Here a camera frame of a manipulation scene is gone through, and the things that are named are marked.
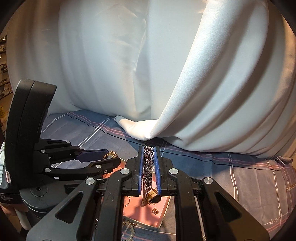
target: blue gripper pad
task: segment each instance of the blue gripper pad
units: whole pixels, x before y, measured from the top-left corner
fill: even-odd
[[[155,179],[156,179],[156,189],[158,195],[161,195],[161,176],[159,171],[159,163],[157,158],[156,147],[154,147],[154,170],[155,170]]]
[[[143,161],[144,161],[144,148],[141,148],[140,170],[139,170],[139,184],[138,192],[141,195],[142,192],[142,180],[143,180]]]

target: plaid fabric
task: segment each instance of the plaid fabric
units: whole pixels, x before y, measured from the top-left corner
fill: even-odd
[[[281,166],[275,160],[236,153],[190,152],[161,138],[139,141],[131,138],[114,118],[80,110],[50,115],[44,122],[42,138],[69,140],[85,149],[115,151],[122,159],[137,156],[140,145],[158,145],[163,157],[189,176],[213,177],[232,197],[253,215],[273,237],[283,226],[296,203],[296,173],[292,165]],[[81,168],[88,163],[68,161],[59,168]],[[123,240],[129,228],[123,226]],[[135,241],[176,240],[173,199],[158,231],[135,227]]]

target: silver screw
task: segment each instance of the silver screw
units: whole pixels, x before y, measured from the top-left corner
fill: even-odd
[[[94,182],[95,182],[95,179],[92,178],[92,177],[89,177],[88,179],[85,180],[85,183],[86,183],[87,185],[94,184]]]
[[[123,169],[120,170],[120,173],[123,174],[123,175],[129,174],[129,169],[123,168]]]
[[[204,181],[205,181],[206,184],[212,184],[212,183],[213,183],[213,179],[210,178],[210,177],[206,177],[206,178],[204,179]]]
[[[176,168],[172,168],[169,170],[170,174],[176,175],[179,171]]]

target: black cord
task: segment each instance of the black cord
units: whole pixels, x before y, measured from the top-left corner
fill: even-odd
[[[80,120],[80,119],[78,119],[78,118],[76,118],[76,117],[72,117],[72,116],[68,115],[67,113],[63,113],[63,114],[65,114],[66,116],[69,116],[69,117],[72,118],[72,119],[79,120],[79,121],[85,123],[86,125],[88,125],[89,127],[96,128],[96,129],[98,129],[98,130],[104,132],[105,134],[108,134],[108,135],[113,136],[113,137],[115,137],[115,138],[119,138],[119,139],[124,140],[124,141],[128,141],[128,142],[131,142],[131,143],[134,143],[134,144],[137,144],[137,145],[144,145],[145,143],[148,143],[148,142],[149,142],[149,141],[147,141],[147,142],[139,141],[140,143],[138,143],[138,142],[130,141],[130,140],[127,140],[127,139],[124,139],[124,138],[121,138],[121,137],[117,137],[117,136],[114,136],[114,135],[112,135],[112,134],[110,134],[110,133],[105,132],[104,130],[102,130],[102,129],[98,128],[98,127],[95,127],[95,126],[89,125],[88,123],[86,123],[86,122],[84,122],[84,121],[82,121],[82,120]],[[196,157],[192,157],[192,156],[188,156],[188,155],[184,155],[184,154],[176,154],[176,153],[167,152],[167,151],[160,151],[160,152],[164,152],[164,153],[168,153],[168,154],[172,154],[172,155],[178,155],[178,156],[186,156],[186,157],[190,157],[190,158],[193,158],[193,159],[196,159],[196,160],[199,160],[199,161],[203,161],[203,162],[209,162],[209,161],[211,161],[211,162],[213,162],[215,165],[222,165],[222,166],[228,166],[228,167],[239,167],[239,168],[246,168],[246,169],[252,169],[252,170],[255,170],[255,169],[256,169],[256,170],[273,170],[273,171],[276,171],[276,172],[277,172],[277,171],[280,171],[280,170],[274,170],[274,169],[271,169],[271,168],[260,168],[260,169],[259,169],[259,168],[251,168],[251,167],[233,166],[233,165],[221,164],[221,163],[218,164],[218,163],[215,163],[212,159],[206,161],[206,160],[202,160],[202,159],[199,159],[199,158],[196,158]]]

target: white curtain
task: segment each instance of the white curtain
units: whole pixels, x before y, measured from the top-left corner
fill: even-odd
[[[27,0],[9,76],[58,86],[133,138],[270,157],[296,150],[296,39],[267,0]]]

